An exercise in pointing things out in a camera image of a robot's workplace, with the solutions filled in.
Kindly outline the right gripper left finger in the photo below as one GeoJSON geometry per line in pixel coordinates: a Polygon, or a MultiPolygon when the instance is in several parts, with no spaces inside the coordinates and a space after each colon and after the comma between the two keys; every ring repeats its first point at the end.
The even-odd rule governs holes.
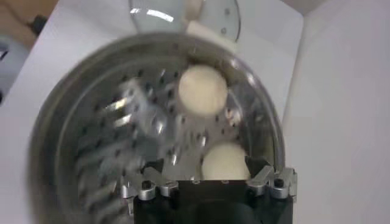
{"type": "Polygon", "coordinates": [[[121,198],[138,197],[141,201],[153,200],[159,193],[170,198],[179,190],[179,182],[170,180],[155,167],[146,165],[142,168],[126,167],[119,181],[121,198]]]}

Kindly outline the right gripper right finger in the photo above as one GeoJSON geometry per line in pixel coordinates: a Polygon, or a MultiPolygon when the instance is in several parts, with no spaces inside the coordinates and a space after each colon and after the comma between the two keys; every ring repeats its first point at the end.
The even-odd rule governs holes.
{"type": "Polygon", "coordinates": [[[268,193],[271,198],[297,200],[297,172],[290,167],[275,170],[263,158],[244,157],[250,178],[246,181],[256,197],[268,193]]]}

